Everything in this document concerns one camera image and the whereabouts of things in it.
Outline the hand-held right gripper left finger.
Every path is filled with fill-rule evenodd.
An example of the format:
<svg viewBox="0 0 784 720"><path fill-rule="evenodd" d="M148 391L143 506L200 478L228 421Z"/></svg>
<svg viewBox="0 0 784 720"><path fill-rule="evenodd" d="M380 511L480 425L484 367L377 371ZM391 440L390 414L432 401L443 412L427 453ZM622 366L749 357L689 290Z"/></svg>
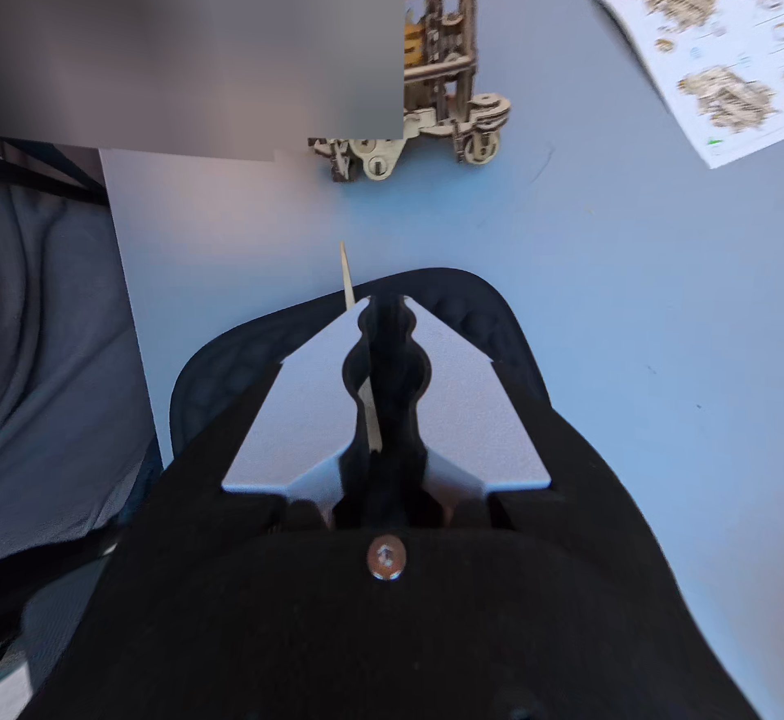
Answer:
<svg viewBox="0 0 784 720"><path fill-rule="evenodd" d="M370 377L362 298L280 364L222 490L313 503L327 526L334 509L368 470L371 452L358 389Z"/></svg>

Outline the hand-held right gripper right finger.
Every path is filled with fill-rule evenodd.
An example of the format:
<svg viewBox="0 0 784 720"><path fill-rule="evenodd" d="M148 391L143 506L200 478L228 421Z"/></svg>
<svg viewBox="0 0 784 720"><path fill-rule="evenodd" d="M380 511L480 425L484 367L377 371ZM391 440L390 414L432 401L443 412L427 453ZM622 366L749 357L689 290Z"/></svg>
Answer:
<svg viewBox="0 0 784 720"><path fill-rule="evenodd" d="M379 522L440 527L550 473L494 362L410 296L379 300Z"/></svg>

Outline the black chair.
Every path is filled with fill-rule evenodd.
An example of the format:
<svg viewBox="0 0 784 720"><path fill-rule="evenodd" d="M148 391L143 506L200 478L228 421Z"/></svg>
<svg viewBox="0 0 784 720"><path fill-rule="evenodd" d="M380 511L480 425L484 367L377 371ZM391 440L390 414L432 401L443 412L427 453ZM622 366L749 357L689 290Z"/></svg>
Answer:
<svg viewBox="0 0 784 720"><path fill-rule="evenodd" d="M1 184L110 208L98 149L1 138Z"/></svg>

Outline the wooden model car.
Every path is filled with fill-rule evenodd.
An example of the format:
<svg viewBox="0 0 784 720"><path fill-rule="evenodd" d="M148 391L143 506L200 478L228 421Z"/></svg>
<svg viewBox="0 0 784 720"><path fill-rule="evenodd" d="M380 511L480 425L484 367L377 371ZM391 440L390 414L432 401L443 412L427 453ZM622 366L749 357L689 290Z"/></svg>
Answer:
<svg viewBox="0 0 784 720"><path fill-rule="evenodd" d="M477 0L420 0L423 14L405 16L403 136L396 139L309 138L330 162L334 182L387 179L406 144L419 137L452 144L456 161L482 166L498 153L511 112L508 98L474 90L478 68Z"/></svg>

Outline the assembly instruction booklet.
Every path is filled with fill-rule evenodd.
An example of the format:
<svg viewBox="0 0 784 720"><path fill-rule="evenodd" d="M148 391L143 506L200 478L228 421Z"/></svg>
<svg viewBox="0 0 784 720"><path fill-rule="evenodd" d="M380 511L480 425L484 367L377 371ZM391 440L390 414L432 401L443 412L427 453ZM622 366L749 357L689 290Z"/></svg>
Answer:
<svg viewBox="0 0 784 720"><path fill-rule="evenodd" d="M783 0L595 0L710 169L783 139Z"/></svg>

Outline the person's grey clothing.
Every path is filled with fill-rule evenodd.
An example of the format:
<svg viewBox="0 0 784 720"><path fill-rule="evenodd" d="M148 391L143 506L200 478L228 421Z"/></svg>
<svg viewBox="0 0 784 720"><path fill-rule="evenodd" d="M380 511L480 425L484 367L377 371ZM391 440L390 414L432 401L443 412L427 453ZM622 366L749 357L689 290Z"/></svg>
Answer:
<svg viewBox="0 0 784 720"><path fill-rule="evenodd" d="M129 498L155 430L111 214L2 186L1 557Z"/></svg>

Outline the thin wooden part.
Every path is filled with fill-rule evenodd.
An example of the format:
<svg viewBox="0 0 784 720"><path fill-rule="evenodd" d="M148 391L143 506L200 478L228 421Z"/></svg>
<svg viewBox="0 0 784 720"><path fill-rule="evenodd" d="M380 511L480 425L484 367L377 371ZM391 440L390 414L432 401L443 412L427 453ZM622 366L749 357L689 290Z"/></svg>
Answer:
<svg viewBox="0 0 784 720"><path fill-rule="evenodd" d="M339 254L346 310L350 311L355 307L356 299L354 296L354 288L350 276L347 251L343 240L339 241ZM358 395L365 408L368 446L371 452L380 452L383 449L383 439L381 436L376 404L373 397L372 384L369 376L367 376L366 380L358 389Z"/></svg>

